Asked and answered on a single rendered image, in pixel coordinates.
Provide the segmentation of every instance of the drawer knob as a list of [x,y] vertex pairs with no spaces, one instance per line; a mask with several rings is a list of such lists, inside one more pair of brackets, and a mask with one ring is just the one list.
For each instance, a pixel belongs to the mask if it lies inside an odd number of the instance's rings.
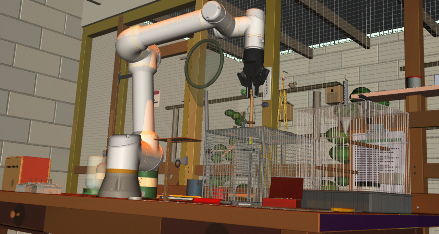
[[15,210],[12,210],[12,211],[9,213],[9,217],[11,217],[11,218],[15,218],[15,216],[20,216],[20,213],[19,213],[19,212],[16,212]]

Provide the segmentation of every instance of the green hoop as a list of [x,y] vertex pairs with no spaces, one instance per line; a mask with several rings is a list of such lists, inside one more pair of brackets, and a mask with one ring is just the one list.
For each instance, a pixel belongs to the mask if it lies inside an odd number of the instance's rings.
[[[216,47],[219,49],[219,67],[218,67],[218,71],[216,72],[215,76],[212,78],[212,80],[210,80],[208,83],[204,84],[204,85],[197,85],[194,84],[191,79],[189,78],[189,70],[188,70],[188,64],[189,64],[189,59],[192,56],[193,51],[197,48],[197,46],[201,45],[204,42],[211,42],[214,45],[216,45]],[[185,61],[185,76],[186,76],[186,80],[188,81],[188,83],[193,86],[194,88],[197,89],[202,89],[205,87],[209,87],[210,85],[212,85],[216,79],[218,79],[218,77],[221,74],[221,70],[223,70],[223,64],[224,64],[224,53],[223,50],[221,48],[221,45],[213,40],[213,39],[202,39],[201,41],[197,42],[188,52],[188,56],[186,57],[186,61]]]

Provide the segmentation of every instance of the red handle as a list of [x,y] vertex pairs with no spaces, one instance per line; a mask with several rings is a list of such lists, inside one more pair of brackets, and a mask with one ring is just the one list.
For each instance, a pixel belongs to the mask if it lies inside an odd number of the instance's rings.
[[221,199],[211,199],[211,198],[194,198],[193,203],[202,204],[221,204]]

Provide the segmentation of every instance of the white robotic arm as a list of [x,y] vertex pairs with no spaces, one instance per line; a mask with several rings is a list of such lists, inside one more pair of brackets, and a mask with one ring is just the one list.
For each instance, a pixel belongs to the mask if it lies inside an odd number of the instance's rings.
[[158,136],[154,131],[153,76],[161,60],[155,44],[209,28],[215,29],[218,38],[244,37],[244,71],[238,74],[243,86],[259,87],[265,81],[268,72],[262,67],[265,31],[262,10],[249,9],[245,17],[234,18],[221,4],[209,1],[201,10],[123,31],[117,37],[116,51],[128,61],[133,76],[133,134],[110,137],[107,169],[99,196],[140,197],[138,170],[152,171],[163,162],[163,149],[155,140]]

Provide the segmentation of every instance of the birdcage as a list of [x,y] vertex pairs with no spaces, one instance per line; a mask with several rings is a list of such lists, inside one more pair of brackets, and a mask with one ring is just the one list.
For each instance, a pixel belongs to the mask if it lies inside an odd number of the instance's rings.
[[294,176],[297,136],[268,127],[206,131],[203,197],[260,205],[273,176]]
[[297,112],[302,207],[411,212],[408,113],[353,101]]

